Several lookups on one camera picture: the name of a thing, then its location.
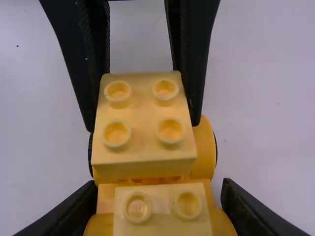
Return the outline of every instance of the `white surface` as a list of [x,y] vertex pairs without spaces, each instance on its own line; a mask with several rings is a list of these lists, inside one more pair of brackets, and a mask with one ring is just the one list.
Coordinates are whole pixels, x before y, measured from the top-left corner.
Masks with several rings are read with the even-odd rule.
[[[219,147],[216,201],[231,177],[312,235],[314,8],[313,0],[222,0],[203,105]],[[111,23],[112,72],[171,69],[162,0],[111,3]],[[8,236],[90,176],[88,133],[39,2],[1,0],[0,32],[0,230]]]

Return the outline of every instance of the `toy vehicle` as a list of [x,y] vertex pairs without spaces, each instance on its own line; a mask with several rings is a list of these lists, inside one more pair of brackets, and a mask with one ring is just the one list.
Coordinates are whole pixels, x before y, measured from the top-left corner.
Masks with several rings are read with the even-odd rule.
[[17,236],[307,235],[230,179],[215,206],[217,145],[201,107],[219,0],[166,0],[174,71],[121,75],[108,74],[106,0],[40,2],[91,133],[94,181]]

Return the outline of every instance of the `black plastic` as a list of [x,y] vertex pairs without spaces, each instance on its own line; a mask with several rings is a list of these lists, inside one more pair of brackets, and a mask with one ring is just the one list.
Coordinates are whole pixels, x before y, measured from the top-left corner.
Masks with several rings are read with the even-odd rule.
[[223,180],[221,204],[238,236],[309,236],[229,178]]
[[220,0],[165,0],[174,70],[182,73],[193,126],[200,123],[211,32]]
[[94,130],[99,82],[109,72],[105,0],[39,0],[56,33],[86,129]]
[[90,134],[89,137],[89,147],[88,147],[88,164],[89,164],[89,170],[90,170],[90,174],[93,178],[93,169],[92,169],[92,165],[91,165],[91,158],[92,158],[92,143],[93,143],[93,134]]
[[[166,0],[174,70],[182,73],[192,125],[200,122],[210,36],[220,0]],[[109,73],[107,0],[40,0],[56,33],[82,117],[94,131],[99,82]]]
[[14,236],[82,236],[96,202],[97,187],[91,180]]

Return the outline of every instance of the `lego duplo brick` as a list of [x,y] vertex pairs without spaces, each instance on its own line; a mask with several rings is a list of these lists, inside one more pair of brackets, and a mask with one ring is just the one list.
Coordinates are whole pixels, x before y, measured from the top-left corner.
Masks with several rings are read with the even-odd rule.
[[202,183],[116,187],[114,236],[212,236]]
[[196,157],[180,72],[102,77],[91,160],[102,178],[188,175]]

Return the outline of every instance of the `yellow lego brick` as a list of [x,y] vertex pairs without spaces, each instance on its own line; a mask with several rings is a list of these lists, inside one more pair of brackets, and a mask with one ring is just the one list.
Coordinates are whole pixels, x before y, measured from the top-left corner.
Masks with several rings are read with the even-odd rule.
[[117,187],[113,236],[212,236],[202,183]]
[[[201,182],[203,183],[208,211],[210,214],[210,221],[213,236],[237,236],[235,229],[227,217],[227,215],[220,208],[215,206],[215,201],[211,189],[211,182],[209,179],[180,179],[173,180],[170,183],[182,182]],[[130,186],[131,184],[163,184],[162,179],[149,179],[140,183],[133,183],[132,181],[124,181],[117,184],[100,184],[98,187],[96,215],[94,215],[88,222],[84,231],[84,236],[113,236],[114,224],[114,197],[115,189],[119,186]]]
[[179,72],[102,77],[91,164],[104,182],[189,175],[196,157]]

